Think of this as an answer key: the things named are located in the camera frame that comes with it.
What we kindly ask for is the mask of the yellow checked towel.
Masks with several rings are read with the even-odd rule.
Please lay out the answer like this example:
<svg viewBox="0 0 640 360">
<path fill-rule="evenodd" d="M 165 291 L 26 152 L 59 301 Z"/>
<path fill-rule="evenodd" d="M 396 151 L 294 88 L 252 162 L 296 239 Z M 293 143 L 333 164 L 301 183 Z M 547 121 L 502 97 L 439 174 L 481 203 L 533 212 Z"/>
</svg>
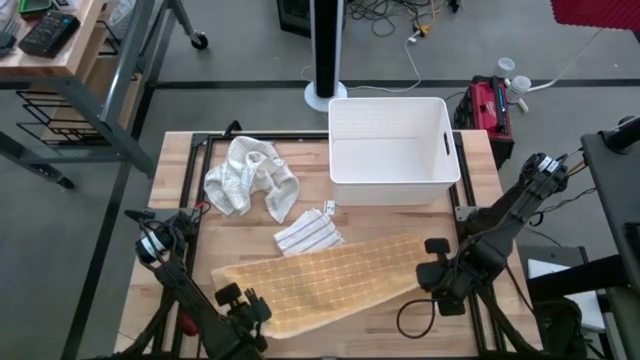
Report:
<svg viewBox="0 0 640 360">
<path fill-rule="evenodd" d="M 272 312 L 262 333 L 286 339 L 416 289 L 416 266 L 434 259 L 423 239 L 404 234 L 226 266 L 211 280 L 217 290 L 253 289 Z"/>
</svg>

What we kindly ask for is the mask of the grey equipment cart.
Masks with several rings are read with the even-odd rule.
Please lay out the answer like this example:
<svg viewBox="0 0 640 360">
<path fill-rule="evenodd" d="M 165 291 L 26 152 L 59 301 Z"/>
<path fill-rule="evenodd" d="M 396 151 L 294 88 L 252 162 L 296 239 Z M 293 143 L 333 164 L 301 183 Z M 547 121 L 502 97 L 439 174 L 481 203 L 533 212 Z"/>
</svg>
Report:
<svg viewBox="0 0 640 360">
<path fill-rule="evenodd" d="M 640 116 L 580 142 L 629 286 L 640 293 Z"/>
</svg>

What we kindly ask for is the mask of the green tray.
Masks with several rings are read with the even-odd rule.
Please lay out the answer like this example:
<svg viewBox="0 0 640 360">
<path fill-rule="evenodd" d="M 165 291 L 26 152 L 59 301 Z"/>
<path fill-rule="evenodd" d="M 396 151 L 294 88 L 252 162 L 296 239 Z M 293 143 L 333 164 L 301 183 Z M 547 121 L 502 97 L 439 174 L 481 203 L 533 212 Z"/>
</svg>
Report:
<svg viewBox="0 0 640 360">
<path fill-rule="evenodd" d="M 52 0 L 18 0 L 17 11 L 21 16 L 35 15 L 48 11 L 52 5 Z"/>
</svg>

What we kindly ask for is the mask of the white paper sheet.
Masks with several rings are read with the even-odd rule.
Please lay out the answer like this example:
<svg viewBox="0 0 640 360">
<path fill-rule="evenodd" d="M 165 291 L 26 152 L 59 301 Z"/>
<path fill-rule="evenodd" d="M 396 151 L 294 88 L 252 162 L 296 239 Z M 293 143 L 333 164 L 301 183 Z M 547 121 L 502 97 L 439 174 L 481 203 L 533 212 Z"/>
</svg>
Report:
<svg viewBox="0 0 640 360">
<path fill-rule="evenodd" d="M 569 266 L 566 265 L 535 259 L 527 260 L 528 281 L 567 269 L 569 269 Z M 580 309 L 582 314 L 581 326 L 584 329 L 600 333 L 605 331 L 605 321 L 595 291 L 565 295 L 565 298 L 573 301 Z"/>
</svg>

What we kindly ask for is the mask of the white towel with red stripes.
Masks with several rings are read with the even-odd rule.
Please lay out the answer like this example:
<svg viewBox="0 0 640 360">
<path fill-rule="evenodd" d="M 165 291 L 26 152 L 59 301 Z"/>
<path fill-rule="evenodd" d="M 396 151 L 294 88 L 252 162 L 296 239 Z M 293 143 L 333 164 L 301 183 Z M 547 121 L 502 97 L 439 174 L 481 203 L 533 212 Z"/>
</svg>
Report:
<svg viewBox="0 0 640 360">
<path fill-rule="evenodd" d="M 306 211 L 273 238 L 284 256 L 321 251 L 345 243 L 331 217 L 318 209 Z"/>
</svg>

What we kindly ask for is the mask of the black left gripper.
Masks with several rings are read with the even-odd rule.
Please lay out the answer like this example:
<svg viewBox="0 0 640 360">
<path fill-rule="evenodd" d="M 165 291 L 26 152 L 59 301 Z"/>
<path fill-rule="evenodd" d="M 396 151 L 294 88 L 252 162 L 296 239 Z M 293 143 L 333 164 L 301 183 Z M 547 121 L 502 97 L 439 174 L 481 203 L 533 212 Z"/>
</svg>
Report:
<svg viewBox="0 0 640 360">
<path fill-rule="evenodd" d="M 263 353 L 268 345 L 261 328 L 272 311 L 253 288 L 244 294 L 248 302 L 239 302 L 226 313 L 227 335 L 212 350 L 214 360 L 265 360 Z"/>
</svg>

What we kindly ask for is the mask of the black keypad device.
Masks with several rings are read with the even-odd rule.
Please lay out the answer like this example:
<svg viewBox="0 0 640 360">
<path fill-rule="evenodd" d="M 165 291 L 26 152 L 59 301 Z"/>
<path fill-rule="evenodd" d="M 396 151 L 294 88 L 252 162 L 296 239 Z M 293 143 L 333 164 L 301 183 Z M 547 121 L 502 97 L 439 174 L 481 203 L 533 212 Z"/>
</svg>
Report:
<svg viewBox="0 0 640 360">
<path fill-rule="evenodd" d="M 74 15 L 49 11 L 27 32 L 18 47 L 31 56 L 55 58 L 80 25 Z"/>
</svg>

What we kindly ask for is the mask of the black box on floor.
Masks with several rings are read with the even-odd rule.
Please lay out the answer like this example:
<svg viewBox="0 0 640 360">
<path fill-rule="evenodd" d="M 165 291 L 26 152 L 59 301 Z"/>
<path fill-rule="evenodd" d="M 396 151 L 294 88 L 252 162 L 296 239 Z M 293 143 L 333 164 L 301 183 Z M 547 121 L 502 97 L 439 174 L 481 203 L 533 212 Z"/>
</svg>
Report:
<svg viewBox="0 0 640 360">
<path fill-rule="evenodd" d="M 311 37 L 310 0 L 276 0 L 282 31 Z"/>
</svg>

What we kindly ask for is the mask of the black bag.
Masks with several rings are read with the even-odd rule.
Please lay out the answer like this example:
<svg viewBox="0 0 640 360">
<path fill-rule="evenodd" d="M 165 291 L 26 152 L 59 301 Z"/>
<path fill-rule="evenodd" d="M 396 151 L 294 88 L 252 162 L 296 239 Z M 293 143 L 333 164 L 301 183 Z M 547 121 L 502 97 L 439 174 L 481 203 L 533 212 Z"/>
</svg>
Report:
<svg viewBox="0 0 640 360">
<path fill-rule="evenodd" d="M 544 351 L 571 359 L 586 359 L 587 347 L 581 333 L 582 312 L 565 297 L 535 302 L 534 315 Z"/>
</svg>

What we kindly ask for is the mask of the white plastic jar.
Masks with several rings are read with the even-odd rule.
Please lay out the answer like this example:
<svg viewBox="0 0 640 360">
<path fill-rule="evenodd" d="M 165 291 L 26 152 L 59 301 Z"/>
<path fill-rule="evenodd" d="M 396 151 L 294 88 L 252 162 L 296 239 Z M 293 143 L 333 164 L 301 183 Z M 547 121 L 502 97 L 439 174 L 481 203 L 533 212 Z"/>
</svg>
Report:
<svg viewBox="0 0 640 360">
<path fill-rule="evenodd" d="M 515 76 L 513 79 L 505 80 L 507 85 L 506 99 L 509 104 L 516 104 L 529 91 L 531 80 L 523 75 Z"/>
<path fill-rule="evenodd" d="M 510 80 L 514 70 L 515 62 L 509 57 L 501 57 L 494 67 L 493 75 L 501 79 Z"/>
</svg>

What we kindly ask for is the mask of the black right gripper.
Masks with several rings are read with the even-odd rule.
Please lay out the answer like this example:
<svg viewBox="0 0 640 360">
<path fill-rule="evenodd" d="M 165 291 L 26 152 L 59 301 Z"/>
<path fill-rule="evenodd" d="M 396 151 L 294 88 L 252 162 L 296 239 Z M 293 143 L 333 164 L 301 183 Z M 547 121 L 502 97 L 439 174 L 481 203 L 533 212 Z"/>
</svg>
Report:
<svg viewBox="0 0 640 360">
<path fill-rule="evenodd" d="M 434 261 L 419 263 L 415 271 L 419 287 L 439 299 L 438 310 L 443 317 L 464 315 L 462 300 L 482 285 L 477 271 L 459 262 L 457 256 L 448 258 L 446 253 L 437 253 Z"/>
</svg>

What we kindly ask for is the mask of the cream towel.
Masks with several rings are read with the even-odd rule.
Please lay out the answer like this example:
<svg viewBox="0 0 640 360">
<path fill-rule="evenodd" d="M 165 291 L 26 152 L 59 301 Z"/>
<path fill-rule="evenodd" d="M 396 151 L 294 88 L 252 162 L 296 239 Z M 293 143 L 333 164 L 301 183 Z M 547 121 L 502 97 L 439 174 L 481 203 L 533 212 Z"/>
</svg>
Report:
<svg viewBox="0 0 640 360">
<path fill-rule="evenodd" d="M 231 141 L 225 160 L 207 172 L 204 190 L 227 216 L 244 215 L 251 209 L 251 195 L 264 192 L 269 214 L 281 224 L 297 200 L 300 182 L 270 142 L 240 136 Z"/>
</svg>

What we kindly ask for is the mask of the black aluminium table frame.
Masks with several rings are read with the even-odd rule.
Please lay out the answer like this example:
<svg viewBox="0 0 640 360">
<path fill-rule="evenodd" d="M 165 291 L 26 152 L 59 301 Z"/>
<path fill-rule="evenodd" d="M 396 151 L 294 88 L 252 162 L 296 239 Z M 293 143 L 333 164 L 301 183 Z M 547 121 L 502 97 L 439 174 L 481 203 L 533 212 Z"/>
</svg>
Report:
<svg viewBox="0 0 640 360">
<path fill-rule="evenodd" d="M 272 141 L 277 152 L 301 181 L 301 193 L 289 217 L 322 208 L 331 199 L 329 153 L 324 131 L 255 131 L 253 137 Z M 453 204 L 445 194 L 429 206 L 338 207 L 333 216 L 338 230 L 352 242 L 413 234 L 425 240 L 455 240 Z M 273 258 L 271 236 L 280 227 L 255 197 L 248 214 L 226 218 L 212 210 L 202 222 L 194 255 L 194 280 L 211 292 L 210 273 L 226 265 Z M 266 356 L 272 360 L 409 360 L 471 359 L 478 346 L 495 346 L 486 307 L 469 305 L 462 316 L 430 316 L 428 306 L 415 304 L 422 290 L 350 315 L 302 335 L 271 340 Z"/>
</svg>

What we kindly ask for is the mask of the white perforated plastic basket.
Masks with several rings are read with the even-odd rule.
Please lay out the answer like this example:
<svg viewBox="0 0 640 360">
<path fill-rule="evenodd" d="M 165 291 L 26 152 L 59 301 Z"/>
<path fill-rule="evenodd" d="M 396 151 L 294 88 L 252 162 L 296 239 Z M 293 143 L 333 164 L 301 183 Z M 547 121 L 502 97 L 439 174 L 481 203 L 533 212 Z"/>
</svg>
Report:
<svg viewBox="0 0 640 360">
<path fill-rule="evenodd" d="M 334 99 L 329 177 L 339 206 L 422 206 L 461 177 L 447 105 L 439 97 Z"/>
</svg>

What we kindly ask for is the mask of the white and black tower fan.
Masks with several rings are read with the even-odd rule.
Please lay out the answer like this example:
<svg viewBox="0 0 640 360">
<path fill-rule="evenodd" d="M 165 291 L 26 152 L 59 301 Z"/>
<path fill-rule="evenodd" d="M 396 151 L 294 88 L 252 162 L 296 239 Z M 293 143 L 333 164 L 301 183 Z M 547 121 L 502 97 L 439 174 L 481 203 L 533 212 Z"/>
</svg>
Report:
<svg viewBox="0 0 640 360">
<path fill-rule="evenodd" d="M 304 90 L 307 105 L 327 113 L 331 100 L 346 98 L 340 82 L 345 0 L 310 0 L 314 76 Z"/>
</svg>

